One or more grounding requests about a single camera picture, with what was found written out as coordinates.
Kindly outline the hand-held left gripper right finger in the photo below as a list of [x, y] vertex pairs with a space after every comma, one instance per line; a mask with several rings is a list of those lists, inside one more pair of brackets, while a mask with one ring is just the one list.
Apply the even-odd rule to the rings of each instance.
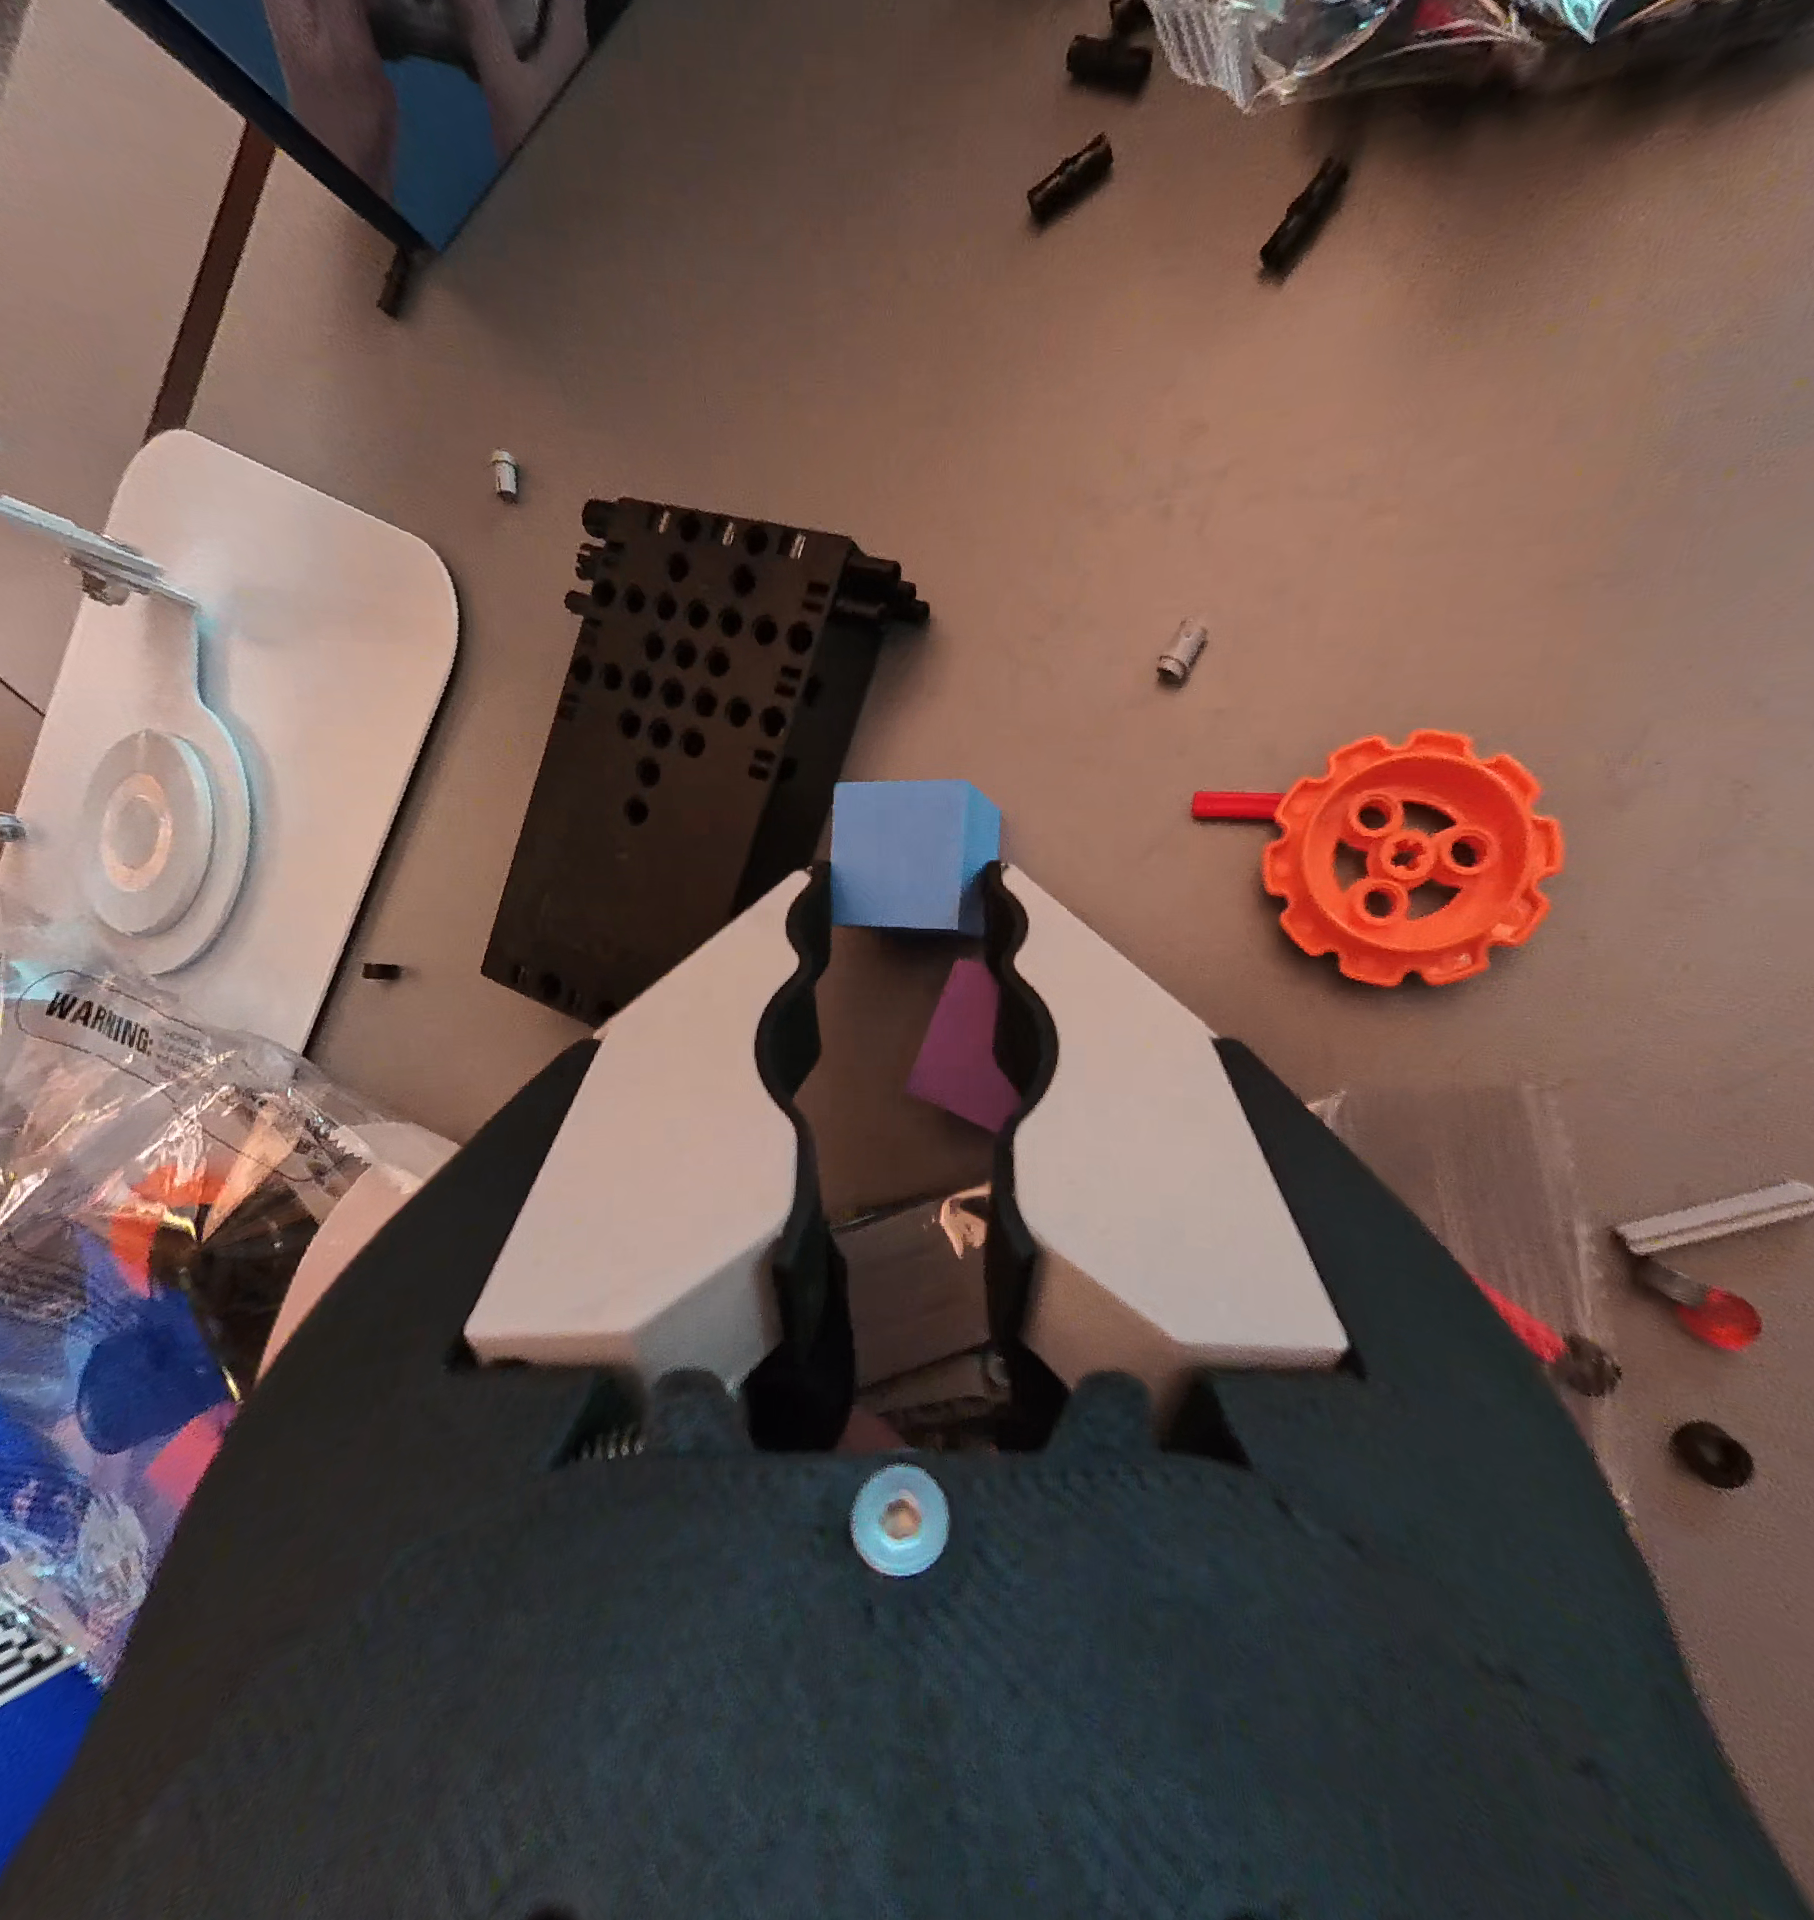
[[1343, 1317], [1212, 1026], [1015, 864], [984, 875], [994, 1058], [988, 1312], [1015, 1403], [1094, 1374], [1170, 1420], [1214, 1371], [1322, 1374]]

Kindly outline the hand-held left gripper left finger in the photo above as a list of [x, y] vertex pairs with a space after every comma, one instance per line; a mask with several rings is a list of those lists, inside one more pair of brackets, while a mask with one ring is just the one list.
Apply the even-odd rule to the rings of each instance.
[[814, 864], [618, 1011], [466, 1317], [486, 1363], [705, 1371], [755, 1431], [844, 1427], [844, 1260], [800, 1088], [822, 1058]]

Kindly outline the purple foam cube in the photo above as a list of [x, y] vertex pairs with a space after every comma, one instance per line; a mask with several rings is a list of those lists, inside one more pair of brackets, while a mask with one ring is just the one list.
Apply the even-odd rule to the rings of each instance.
[[1001, 1058], [1001, 982], [979, 955], [949, 964], [905, 1088], [918, 1104], [1001, 1134], [1035, 1080], [1033, 1036], [1012, 1028]]

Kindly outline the light blue foam cube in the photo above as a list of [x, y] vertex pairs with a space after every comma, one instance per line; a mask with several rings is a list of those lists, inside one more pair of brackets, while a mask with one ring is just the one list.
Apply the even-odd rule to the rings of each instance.
[[1001, 807], [967, 778], [839, 781], [834, 923], [979, 937], [981, 875], [1001, 859], [1001, 827]]

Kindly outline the white label wheels bag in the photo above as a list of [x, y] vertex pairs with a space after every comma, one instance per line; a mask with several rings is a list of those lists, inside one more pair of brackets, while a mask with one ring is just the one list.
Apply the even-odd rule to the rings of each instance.
[[143, 974], [0, 949], [0, 1543], [69, 1643], [136, 1620], [261, 1371], [452, 1152]]

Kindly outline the grey desk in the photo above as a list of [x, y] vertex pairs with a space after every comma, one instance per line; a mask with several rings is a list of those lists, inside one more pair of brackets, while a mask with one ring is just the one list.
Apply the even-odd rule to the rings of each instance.
[[[634, 3], [402, 322], [267, 188], [190, 430], [425, 541], [465, 632], [368, 923], [416, 972], [325, 1065], [470, 1144], [240, 1414], [0, 1916], [1814, 1916], [1814, 1218], [1657, 1256], [1741, 1353], [1613, 1235], [1814, 1186], [1814, 64], [1373, 121], [1274, 286], [1322, 124], [1070, 97], [1073, 12]], [[988, 788], [1212, 1026], [1349, 1360], [844, 1451], [472, 1353], [594, 1053], [482, 979], [594, 495], [901, 563], [853, 772]], [[1421, 728], [1566, 861], [1380, 989], [1282, 936], [1278, 819], [1188, 802]], [[1633, 1508], [1312, 1112], [1356, 1083], [1555, 1097]]]

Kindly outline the clear bag of grey beams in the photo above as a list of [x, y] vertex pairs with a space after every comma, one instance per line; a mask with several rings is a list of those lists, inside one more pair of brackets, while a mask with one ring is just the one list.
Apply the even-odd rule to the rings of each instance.
[[1586, 1219], [1566, 1125], [1541, 1083], [1461, 1092], [1349, 1085], [1312, 1104], [1471, 1270], [1566, 1337], [1541, 1366], [1615, 1501], [1620, 1457], [1615, 1312]]

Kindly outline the orange plastic gear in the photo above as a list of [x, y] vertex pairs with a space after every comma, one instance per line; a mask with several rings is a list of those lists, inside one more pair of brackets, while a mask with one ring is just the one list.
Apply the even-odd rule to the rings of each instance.
[[1261, 882], [1279, 929], [1365, 987], [1447, 987], [1548, 918], [1566, 861], [1539, 778], [1468, 734], [1421, 728], [1336, 747], [1279, 797]]

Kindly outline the grey long rod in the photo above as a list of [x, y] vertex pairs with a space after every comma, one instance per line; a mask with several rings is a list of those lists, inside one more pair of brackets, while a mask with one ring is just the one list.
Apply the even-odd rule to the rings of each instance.
[[1692, 1203], [1638, 1219], [1615, 1223], [1613, 1235], [1633, 1256], [1665, 1256], [1697, 1243], [1741, 1236], [1770, 1226], [1814, 1218], [1814, 1186], [1781, 1179], [1743, 1195]]

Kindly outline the white book stand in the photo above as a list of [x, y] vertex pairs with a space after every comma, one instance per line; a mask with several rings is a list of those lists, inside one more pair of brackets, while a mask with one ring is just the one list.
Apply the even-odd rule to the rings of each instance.
[[0, 522], [84, 582], [0, 915], [307, 1048], [456, 669], [446, 565], [187, 430], [133, 454], [102, 532], [10, 495]]

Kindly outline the black short pin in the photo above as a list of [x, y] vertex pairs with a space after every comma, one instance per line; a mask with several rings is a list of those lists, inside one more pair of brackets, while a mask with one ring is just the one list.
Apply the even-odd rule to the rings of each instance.
[[1070, 211], [1090, 201], [1114, 172], [1113, 138], [1094, 131], [1080, 147], [1056, 162], [1026, 188], [1033, 226], [1052, 226]]
[[1339, 211], [1350, 181], [1350, 162], [1328, 155], [1303, 189], [1289, 201], [1282, 219], [1257, 249], [1257, 270], [1268, 282], [1294, 272], [1299, 258], [1315, 248], [1328, 219]]

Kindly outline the blue robot kit box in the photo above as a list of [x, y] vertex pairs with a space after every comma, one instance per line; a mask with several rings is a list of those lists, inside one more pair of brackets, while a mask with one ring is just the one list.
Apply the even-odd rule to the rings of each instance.
[[632, 3], [116, 3], [369, 226], [443, 252]]

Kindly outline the silver plastic parts bag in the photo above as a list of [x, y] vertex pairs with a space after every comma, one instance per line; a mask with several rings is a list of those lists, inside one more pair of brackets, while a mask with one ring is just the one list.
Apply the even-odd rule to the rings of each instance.
[[1242, 113], [1386, 88], [1566, 90], [1814, 33], [1814, 3], [1153, 3], [1170, 71]]

